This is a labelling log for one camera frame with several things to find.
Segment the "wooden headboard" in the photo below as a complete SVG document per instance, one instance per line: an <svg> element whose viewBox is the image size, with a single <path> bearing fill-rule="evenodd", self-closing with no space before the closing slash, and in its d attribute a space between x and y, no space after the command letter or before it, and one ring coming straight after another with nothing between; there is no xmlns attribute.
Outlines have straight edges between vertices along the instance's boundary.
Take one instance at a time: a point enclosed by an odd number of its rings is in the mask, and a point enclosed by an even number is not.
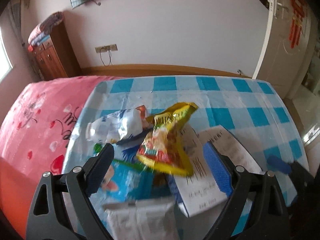
<svg viewBox="0 0 320 240"><path fill-rule="evenodd" d="M145 76L162 76L162 75L207 75L207 76L225 76L225 77L242 77L231 72L214 70L209 68L188 67L177 65L157 65L157 64L124 64L110 65L99 67L82 68L83 75L97 76L118 76L118 77L145 77Z"/></svg>

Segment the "pink blanket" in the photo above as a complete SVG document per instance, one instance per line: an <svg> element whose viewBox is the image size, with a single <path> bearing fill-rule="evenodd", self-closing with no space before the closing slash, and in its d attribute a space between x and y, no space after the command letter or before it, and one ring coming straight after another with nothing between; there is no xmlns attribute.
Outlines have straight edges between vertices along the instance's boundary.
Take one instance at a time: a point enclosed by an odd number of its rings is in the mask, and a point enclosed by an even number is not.
<svg viewBox="0 0 320 240"><path fill-rule="evenodd" d="M8 112L0 129L0 208L22 236L41 175L61 173L84 103L99 82L112 79L118 78L87 76L29 84Z"/></svg>

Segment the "electrical outlet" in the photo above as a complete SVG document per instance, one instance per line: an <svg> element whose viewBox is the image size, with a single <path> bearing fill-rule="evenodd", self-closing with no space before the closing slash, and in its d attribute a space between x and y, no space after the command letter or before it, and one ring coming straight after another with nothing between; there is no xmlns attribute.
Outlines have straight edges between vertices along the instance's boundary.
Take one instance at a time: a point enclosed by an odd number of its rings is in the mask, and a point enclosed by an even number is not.
<svg viewBox="0 0 320 240"><path fill-rule="evenodd" d="M96 53L107 52L106 46L95 47L95 49L96 49Z"/></svg>
<svg viewBox="0 0 320 240"><path fill-rule="evenodd" d="M96 53L102 53L102 52L108 52L109 50L111 51L117 51L118 47L117 44L111 44L111 45L106 45L106 46L100 46L96 47Z"/></svg>
<svg viewBox="0 0 320 240"><path fill-rule="evenodd" d="M112 45L109 45L109 46L110 46L110 50L111 51L117 51L118 50L117 44L112 44Z"/></svg>

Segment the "snack bag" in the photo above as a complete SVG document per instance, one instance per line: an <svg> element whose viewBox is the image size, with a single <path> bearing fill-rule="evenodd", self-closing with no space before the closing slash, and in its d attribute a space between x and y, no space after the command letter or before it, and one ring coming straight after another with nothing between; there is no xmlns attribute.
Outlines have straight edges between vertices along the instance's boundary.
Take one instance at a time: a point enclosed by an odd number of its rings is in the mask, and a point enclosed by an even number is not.
<svg viewBox="0 0 320 240"><path fill-rule="evenodd" d="M106 194L120 202L148 199L153 173L141 163L128 163L114 159L100 185Z"/></svg>
<svg viewBox="0 0 320 240"><path fill-rule="evenodd" d="M148 112L145 106L126 109L104 115L94 122L89 122L85 137L94 143L121 143L144 136L152 128L145 120Z"/></svg>
<svg viewBox="0 0 320 240"><path fill-rule="evenodd" d="M179 240L172 197L104 205L114 240Z"/></svg>
<svg viewBox="0 0 320 240"><path fill-rule="evenodd" d="M179 131L197 109L195 103L182 102L147 117L146 121L153 122L154 128L141 144L138 160L160 172L192 176L193 167L183 150Z"/></svg>

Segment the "window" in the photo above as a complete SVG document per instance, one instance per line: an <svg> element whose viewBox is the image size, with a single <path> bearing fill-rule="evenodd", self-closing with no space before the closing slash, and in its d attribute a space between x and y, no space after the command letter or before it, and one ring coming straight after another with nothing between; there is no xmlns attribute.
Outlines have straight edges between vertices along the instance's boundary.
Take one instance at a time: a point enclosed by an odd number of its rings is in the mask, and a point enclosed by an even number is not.
<svg viewBox="0 0 320 240"><path fill-rule="evenodd" d="M7 52L5 51L0 29L0 80L11 70Z"/></svg>

